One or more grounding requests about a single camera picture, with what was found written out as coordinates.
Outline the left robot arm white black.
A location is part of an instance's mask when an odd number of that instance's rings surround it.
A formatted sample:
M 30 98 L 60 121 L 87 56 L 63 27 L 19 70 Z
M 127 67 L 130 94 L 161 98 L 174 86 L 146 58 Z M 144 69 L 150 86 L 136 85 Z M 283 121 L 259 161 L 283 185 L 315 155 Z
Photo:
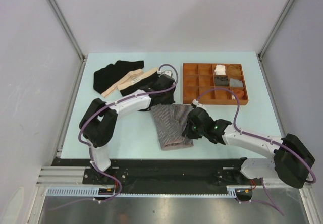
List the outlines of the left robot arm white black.
M 90 164 L 95 168 L 94 178 L 107 183 L 112 172 L 109 169 L 108 143 L 113 137 L 117 120 L 136 111 L 148 111 L 159 104 L 174 103 L 177 81 L 163 73 L 151 84 L 114 102 L 94 99 L 79 123 L 79 141 L 89 147 Z

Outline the grey striped boxer underwear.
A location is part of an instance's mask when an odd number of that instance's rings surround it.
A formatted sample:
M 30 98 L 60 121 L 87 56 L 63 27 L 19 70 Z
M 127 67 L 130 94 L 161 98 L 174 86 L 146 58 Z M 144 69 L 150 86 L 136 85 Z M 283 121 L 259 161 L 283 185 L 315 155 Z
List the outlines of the grey striped boxer underwear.
M 187 104 L 156 105 L 150 110 L 163 151 L 193 147 L 193 140 L 182 136 L 192 106 Z

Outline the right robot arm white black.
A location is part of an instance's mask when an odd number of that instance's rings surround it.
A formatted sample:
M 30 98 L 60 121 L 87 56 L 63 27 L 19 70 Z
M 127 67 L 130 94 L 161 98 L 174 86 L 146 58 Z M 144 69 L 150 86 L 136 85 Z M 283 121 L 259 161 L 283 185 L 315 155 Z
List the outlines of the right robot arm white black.
M 314 157 L 293 135 L 285 137 L 263 136 L 237 127 L 234 122 L 213 120 L 202 107 L 195 107 L 187 117 L 182 136 L 189 139 L 207 138 L 213 144 L 237 146 L 261 155 L 262 159 L 246 158 L 241 167 L 233 171 L 233 179 L 245 184 L 250 179 L 279 178 L 285 184 L 301 189 L 313 175 Z

